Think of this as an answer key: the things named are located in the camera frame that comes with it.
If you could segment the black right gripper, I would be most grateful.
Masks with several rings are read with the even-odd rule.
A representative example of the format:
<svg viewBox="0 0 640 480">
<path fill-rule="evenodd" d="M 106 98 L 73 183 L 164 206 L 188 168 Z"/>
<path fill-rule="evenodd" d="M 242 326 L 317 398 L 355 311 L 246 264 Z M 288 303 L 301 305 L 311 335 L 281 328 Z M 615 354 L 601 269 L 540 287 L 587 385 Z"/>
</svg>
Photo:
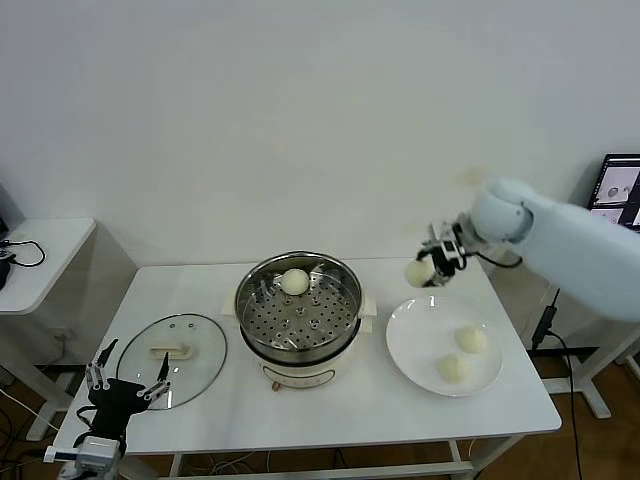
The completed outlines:
<svg viewBox="0 0 640 480">
<path fill-rule="evenodd" d="M 424 282 L 424 288 L 444 287 L 455 277 L 457 272 L 463 271 L 467 267 L 465 250 L 455 240 L 439 242 L 427 240 L 423 242 L 417 253 L 417 260 L 423 261 L 430 255 L 436 272 Z"/>
</svg>

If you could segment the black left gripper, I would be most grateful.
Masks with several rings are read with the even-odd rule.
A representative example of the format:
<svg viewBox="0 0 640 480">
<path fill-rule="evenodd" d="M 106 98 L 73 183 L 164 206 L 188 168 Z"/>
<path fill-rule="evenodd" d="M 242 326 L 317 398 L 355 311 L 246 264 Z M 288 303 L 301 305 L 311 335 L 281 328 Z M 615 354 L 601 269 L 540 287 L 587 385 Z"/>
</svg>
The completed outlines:
<svg viewBox="0 0 640 480">
<path fill-rule="evenodd" d="M 156 383 L 145 389 L 143 385 L 125 380 L 104 378 L 104 367 L 118 340 L 114 339 L 85 368 L 85 383 L 90 390 L 89 401 L 96 407 L 90 431 L 98 437 L 122 440 L 132 415 L 147 410 L 150 401 L 164 395 L 170 387 L 169 353 L 164 354 Z"/>
</svg>

